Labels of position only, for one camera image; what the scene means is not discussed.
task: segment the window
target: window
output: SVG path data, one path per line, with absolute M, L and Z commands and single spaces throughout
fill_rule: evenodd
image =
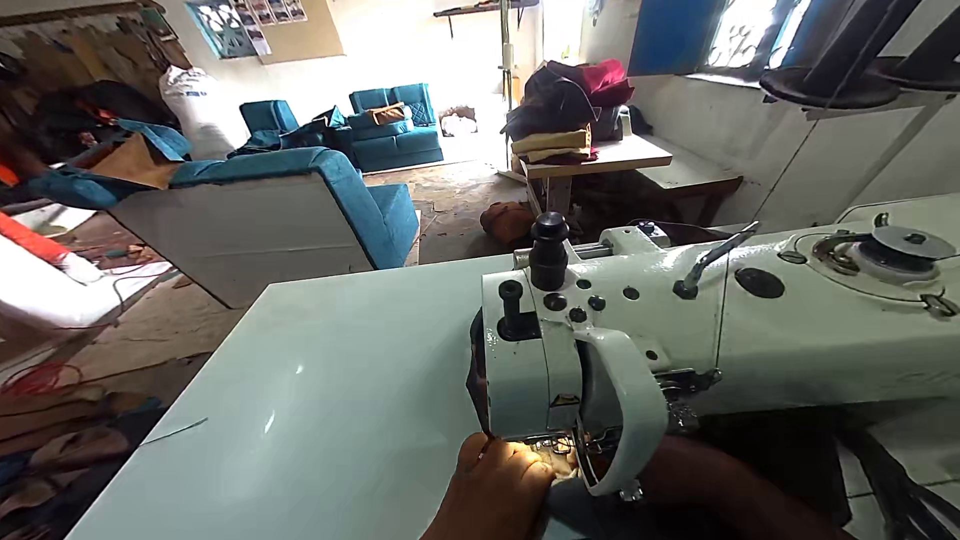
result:
M 186 6 L 219 58 L 256 56 L 248 31 L 229 0 L 188 2 Z
M 726 0 L 698 71 L 756 80 L 780 67 L 809 7 L 810 0 Z
M 755 81 L 810 65 L 853 0 L 643 0 L 628 74 L 714 73 Z

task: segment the cardboard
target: cardboard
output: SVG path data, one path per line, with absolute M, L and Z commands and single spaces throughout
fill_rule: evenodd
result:
M 133 134 L 90 172 L 118 180 L 166 189 L 182 161 L 169 161 L 150 148 L 143 134 Z

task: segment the yellow fabric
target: yellow fabric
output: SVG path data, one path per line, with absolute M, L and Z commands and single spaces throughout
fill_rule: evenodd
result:
M 537 161 L 543 161 L 551 156 L 560 156 L 569 154 L 577 158 L 589 158 L 590 157 L 590 147 L 585 146 L 583 148 L 547 148 L 545 150 L 533 150 L 527 152 L 524 156 L 527 157 L 527 160 L 531 163 L 536 163 Z
M 590 146 L 590 126 L 576 132 L 561 134 L 533 134 L 510 144 L 514 154 L 526 154 L 533 150 L 550 148 L 583 148 Z

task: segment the diamond-stitched cushion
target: diamond-stitched cushion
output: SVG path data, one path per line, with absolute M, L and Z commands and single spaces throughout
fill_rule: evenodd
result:
M 415 126 L 429 126 L 433 124 L 433 118 L 430 117 L 426 112 L 426 107 L 423 103 L 411 103 L 409 104 L 410 111 L 413 113 L 413 120 Z

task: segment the sewing machine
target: sewing machine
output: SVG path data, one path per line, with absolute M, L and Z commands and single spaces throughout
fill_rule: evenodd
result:
M 960 197 L 836 224 L 671 246 L 653 222 L 571 246 L 541 215 L 483 277 L 468 389 L 484 429 L 576 453 L 593 495 L 640 497 L 665 432 L 697 413 L 960 391 Z

